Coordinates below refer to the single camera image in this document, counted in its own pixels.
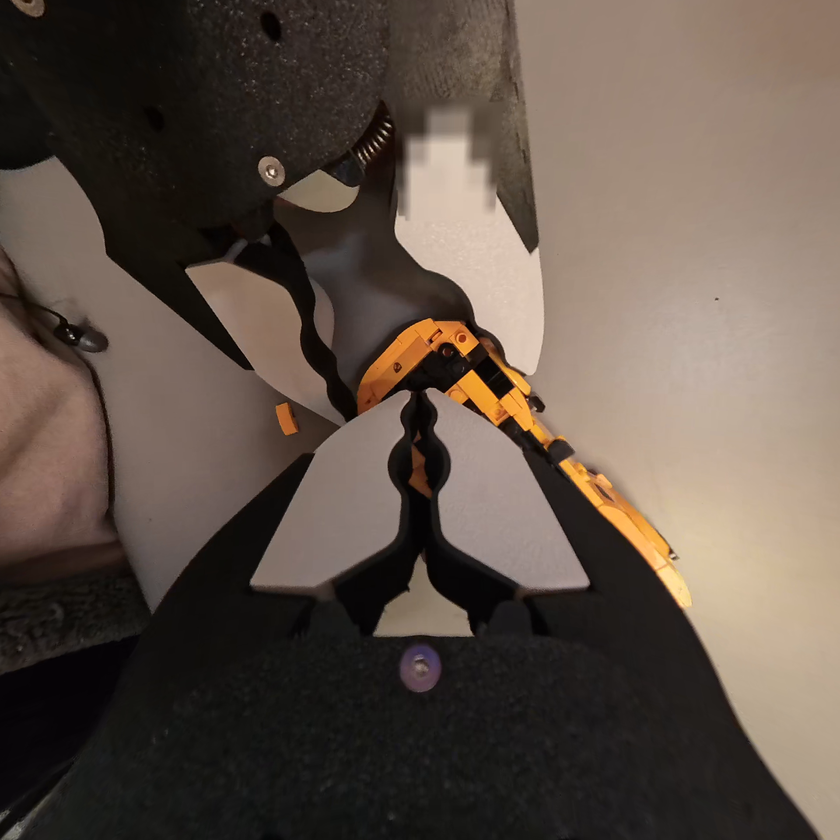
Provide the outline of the person's black fleece jacket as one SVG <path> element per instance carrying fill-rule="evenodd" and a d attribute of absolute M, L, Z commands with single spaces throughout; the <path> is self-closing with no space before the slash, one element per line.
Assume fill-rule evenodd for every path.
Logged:
<path fill-rule="evenodd" d="M 129 566 L 3 585 L 1 675 L 139 635 L 151 610 Z"/>

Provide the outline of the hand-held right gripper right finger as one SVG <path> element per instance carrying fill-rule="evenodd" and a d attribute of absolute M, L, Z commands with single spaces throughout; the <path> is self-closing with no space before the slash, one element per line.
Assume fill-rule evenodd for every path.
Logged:
<path fill-rule="evenodd" d="M 520 447 L 439 391 L 421 393 L 418 409 L 432 491 L 427 574 L 470 630 L 503 603 L 585 592 L 589 576 Z"/>

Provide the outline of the person's beige shirt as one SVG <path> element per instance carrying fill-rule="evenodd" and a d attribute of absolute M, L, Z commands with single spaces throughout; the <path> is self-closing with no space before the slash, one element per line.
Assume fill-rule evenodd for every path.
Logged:
<path fill-rule="evenodd" d="M 5 253 L 1 291 L 2 584 L 121 565 L 109 437 L 91 369 L 55 337 L 58 320 L 28 302 Z"/>

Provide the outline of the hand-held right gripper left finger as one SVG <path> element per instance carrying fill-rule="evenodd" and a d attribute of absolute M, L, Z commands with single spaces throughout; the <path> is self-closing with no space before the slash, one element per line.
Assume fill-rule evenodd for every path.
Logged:
<path fill-rule="evenodd" d="M 364 635 L 408 591 L 421 553 L 412 508 L 413 415 L 398 392 L 318 447 L 249 585 L 338 601 Z"/>

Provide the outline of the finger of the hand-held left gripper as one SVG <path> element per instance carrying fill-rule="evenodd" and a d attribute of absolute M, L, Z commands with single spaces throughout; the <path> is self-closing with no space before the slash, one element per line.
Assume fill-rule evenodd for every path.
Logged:
<path fill-rule="evenodd" d="M 319 296 L 282 227 L 253 243 L 241 238 L 186 274 L 264 382 L 337 424 L 356 417 L 331 336 L 319 331 Z"/>
<path fill-rule="evenodd" d="M 539 250 L 528 252 L 499 202 L 458 221 L 397 215 L 395 236 L 422 267 L 460 286 L 511 366 L 536 371 L 544 332 Z"/>

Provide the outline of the orange lego car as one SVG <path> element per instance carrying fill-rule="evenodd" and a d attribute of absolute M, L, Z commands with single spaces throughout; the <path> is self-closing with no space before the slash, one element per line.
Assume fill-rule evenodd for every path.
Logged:
<path fill-rule="evenodd" d="M 357 396 L 363 414 L 399 391 L 434 388 L 483 416 L 525 452 L 541 456 L 581 491 L 646 560 L 678 605 L 691 607 L 677 554 L 662 534 L 602 473 L 577 458 L 568 439 L 540 420 L 545 405 L 495 341 L 466 322 L 427 318 L 410 324 L 364 373 Z"/>

